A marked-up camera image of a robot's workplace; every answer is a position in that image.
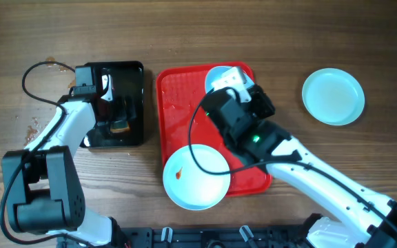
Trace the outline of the orange green sponge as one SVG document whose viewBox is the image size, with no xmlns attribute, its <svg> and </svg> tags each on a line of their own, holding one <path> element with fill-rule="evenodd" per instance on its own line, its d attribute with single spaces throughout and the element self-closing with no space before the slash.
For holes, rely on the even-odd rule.
<svg viewBox="0 0 397 248">
<path fill-rule="evenodd" d="M 130 130 L 127 121 L 114 121 L 110 123 L 110 132 L 113 134 L 124 133 Z"/>
</svg>

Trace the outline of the light blue plate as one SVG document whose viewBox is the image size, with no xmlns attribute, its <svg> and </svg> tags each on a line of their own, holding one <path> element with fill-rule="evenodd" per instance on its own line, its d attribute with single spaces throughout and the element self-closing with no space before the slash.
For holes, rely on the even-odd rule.
<svg viewBox="0 0 397 248">
<path fill-rule="evenodd" d="M 213 82 L 219 80 L 220 78 L 228 74 L 228 72 L 232 72 L 232 71 L 233 71 L 232 66 L 227 66 L 227 65 L 216 66 L 211 70 L 209 70 L 209 72 L 205 77 L 205 92 L 206 93 L 210 92 L 214 88 L 214 86 L 212 85 Z M 241 71 L 244 73 L 246 79 L 245 87 L 247 89 L 249 87 L 252 87 L 254 85 L 254 81 L 251 79 L 250 76 L 247 75 L 247 73 L 244 70 L 241 69 Z"/>
<path fill-rule="evenodd" d="M 229 174 L 215 176 L 203 172 L 195 161 L 206 170 L 225 172 L 229 165 L 214 148 L 193 144 L 191 156 L 184 146 L 168 158 L 163 170 L 163 186 L 170 199 L 178 206 L 201 211 L 218 204 L 230 188 Z"/>
<path fill-rule="evenodd" d="M 310 74 L 301 95 L 306 110 L 327 125 L 349 125 L 358 120 L 365 108 L 360 83 L 337 68 L 323 68 Z"/>
</svg>

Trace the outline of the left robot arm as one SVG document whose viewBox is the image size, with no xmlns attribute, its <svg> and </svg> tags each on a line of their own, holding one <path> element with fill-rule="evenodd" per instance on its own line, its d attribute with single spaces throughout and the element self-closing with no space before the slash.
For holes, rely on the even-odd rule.
<svg viewBox="0 0 397 248">
<path fill-rule="evenodd" d="M 74 165 L 80 146 L 127 147 L 143 142 L 143 65 L 138 61 L 91 62 L 74 69 L 75 84 L 54 105 L 43 132 L 1 161 L 4 193 L 0 228 L 34 242 L 129 247 L 114 218 L 89 210 Z"/>
</svg>

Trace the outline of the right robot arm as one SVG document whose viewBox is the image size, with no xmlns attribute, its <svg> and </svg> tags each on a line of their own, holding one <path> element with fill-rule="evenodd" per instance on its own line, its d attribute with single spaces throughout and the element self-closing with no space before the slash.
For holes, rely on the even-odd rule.
<svg viewBox="0 0 397 248">
<path fill-rule="evenodd" d="M 336 220 L 312 214 L 301 236 L 312 247 L 397 247 L 397 200 L 368 189 L 313 155 L 268 120 L 275 113 L 261 87 L 224 87 L 198 105 L 243 163 L 297 188 Z"/>
</svg>

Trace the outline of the black water tray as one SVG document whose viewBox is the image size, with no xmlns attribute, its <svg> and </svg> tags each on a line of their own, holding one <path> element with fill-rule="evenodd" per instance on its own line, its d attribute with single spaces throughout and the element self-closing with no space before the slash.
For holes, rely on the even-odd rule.
<svg viewBox="0 0 397 248">
<path fill-rule="evenodd" d="M 82 74 L 86 68 L 91 70 L 91 86 L 96 88 L 93 102 L 96 123 L 85 135 L 80 146 L 84 148 L 100 147 L 131 147 L 144 142 L 143 131 L 143 100 L 144 100 L 144 71 L 139 61 L 89 62 L 77 67 Z M 112 96 L 131 96 L 136 105 L 137 118 L 128 121 L 130 130 L 124 133 L 110 132 L 110 123 L 97 120 L 97 101 L 102 99 L 102 76 L 110 74 L 112 77 Z"/>
</svg>

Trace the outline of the red serving tray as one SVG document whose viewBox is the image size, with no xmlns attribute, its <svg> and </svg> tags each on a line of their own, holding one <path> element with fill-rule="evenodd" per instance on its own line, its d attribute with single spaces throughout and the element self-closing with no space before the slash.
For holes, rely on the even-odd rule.
<svg viewBox="0 0 397 248">
<path fill-rule="evenodd" d="M 197 104 L 206 93 L 205 78 L 212 68 L 218 66 L 239 66 L 248 77 L 254 79 L 251 67 L 241 61 L 169 68 L 158 75 L 156 95 L 163 165 L 176 150 L 187 145 L 187 129 L 190 119 Z M 231 169 L 243 166 L 240 160 L 226 149 L 217 128 L 206 117 L 203 110 L 199 110 L 195 116 L 192 126 L 192 142 L 193 144 L 208 145 L 217 150 Z M 259 194 L 267 190 L 271 183 L 270 175 L 263 173 L 258 168 L 248 169 L 231 175 L 231 183 L 226 196 Z"/>
</svg>

